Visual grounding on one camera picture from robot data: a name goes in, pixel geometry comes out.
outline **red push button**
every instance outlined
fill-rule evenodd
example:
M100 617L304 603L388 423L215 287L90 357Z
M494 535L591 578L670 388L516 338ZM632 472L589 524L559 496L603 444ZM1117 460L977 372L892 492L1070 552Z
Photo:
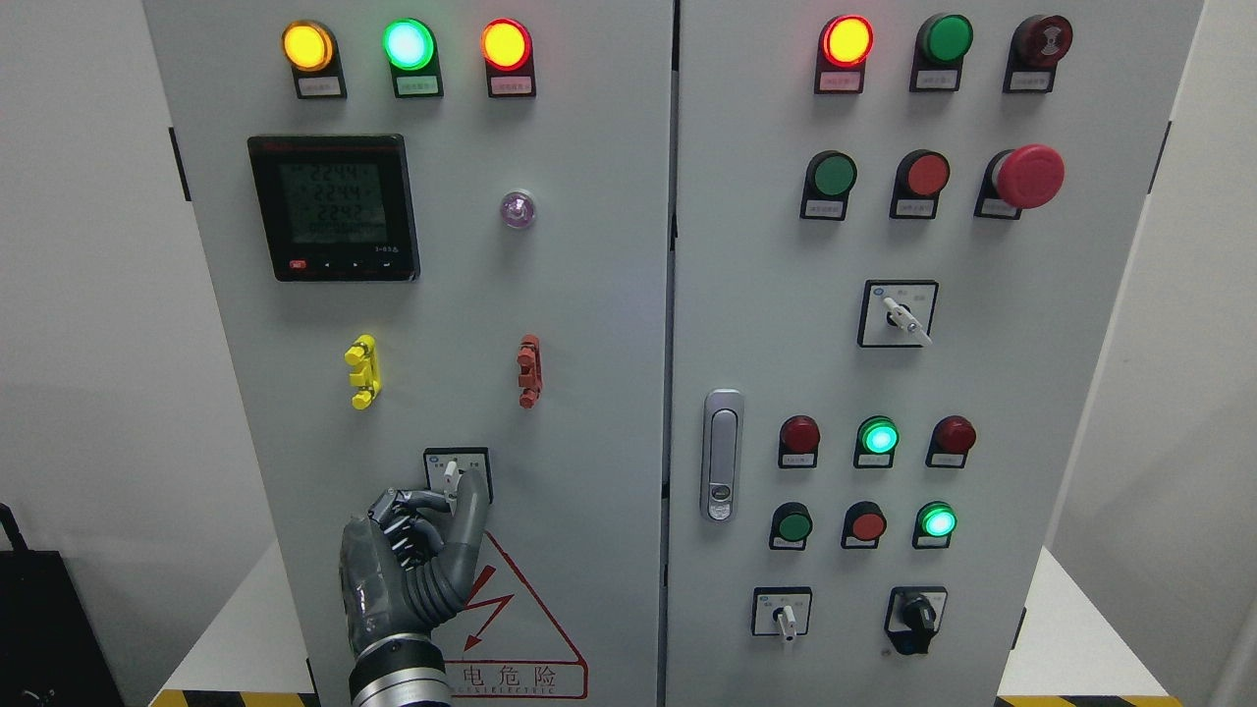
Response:
M960 415L943 418L934 425L934 444L948 454L968 454L977 442L978 430Z
M1027 18L1013 34L1013 47L1022 62L1041 69L1055 67L1073 44L1073 26L1061 15Z
M996 165L992 181L999 198L1017 209L1047 204L1065 184L1065 160L1047 145L1013 150Z
M781 440L794 454L808 454L821 444L821 428L807 415L794 415L782 425Z
M918 196L934 196L943 191L952 176L947 157L938 152L920 150L904 159L908 167L903 174L904 186Z
M880 513L865 513L851 523L851 535L856 540L870 542L877 540L886 532L886 518Z

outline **green push button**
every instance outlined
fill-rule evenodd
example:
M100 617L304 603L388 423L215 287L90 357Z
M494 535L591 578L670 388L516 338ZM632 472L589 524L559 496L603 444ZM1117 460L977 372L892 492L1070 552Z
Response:
M812 518L791 513L782 518L781 525L777 526L777 533L782 536L782 540L798 542L812 533Z
M943 15L925 23L921 50L939 64L950 64L973 47L973 25L964 15Z
M812 184L826 196L840 196L851 191L856 182L856 164L851 157L835 152L821 160L812 174Z

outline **emergency stop button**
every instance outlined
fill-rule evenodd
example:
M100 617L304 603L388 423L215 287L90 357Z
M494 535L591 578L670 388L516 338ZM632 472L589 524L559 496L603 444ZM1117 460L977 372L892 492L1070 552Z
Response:
M777 467L815 469L821 447L821 428L807 415L794 415L782 424L777 438Z
M1006 150L987 165L977 216L1018 219L1051 201L1065 184L1065 159L1047 145Z

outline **illuminated yellow light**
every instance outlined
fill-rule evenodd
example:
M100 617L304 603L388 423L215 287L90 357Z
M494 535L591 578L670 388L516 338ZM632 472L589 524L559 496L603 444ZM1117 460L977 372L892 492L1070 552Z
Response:
M508 18L489 23L480 35L480 52L494 67L513 72L524 65L532 53L532 39L524 25Z
M838 18L826 28L822 48L836 67L859 65L872 50L872 25L857 15Z
M288 25L283 38L284 57L298 70L318 72L332 63L332 33L312 20Z

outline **illuminated green light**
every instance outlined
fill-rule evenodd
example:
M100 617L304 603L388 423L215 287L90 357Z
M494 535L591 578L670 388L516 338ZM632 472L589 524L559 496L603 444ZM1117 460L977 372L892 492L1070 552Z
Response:
M921 508L920 525L930 537L947 537L955 530L955 512L947 503L930 503Z
M887 454L899 444L899 430L890 418L870 418L860 425L860 444L872 454Z
M432 33L419 20L402 18L385 28L385 54L398 69L414 72L427 65L436 53Z

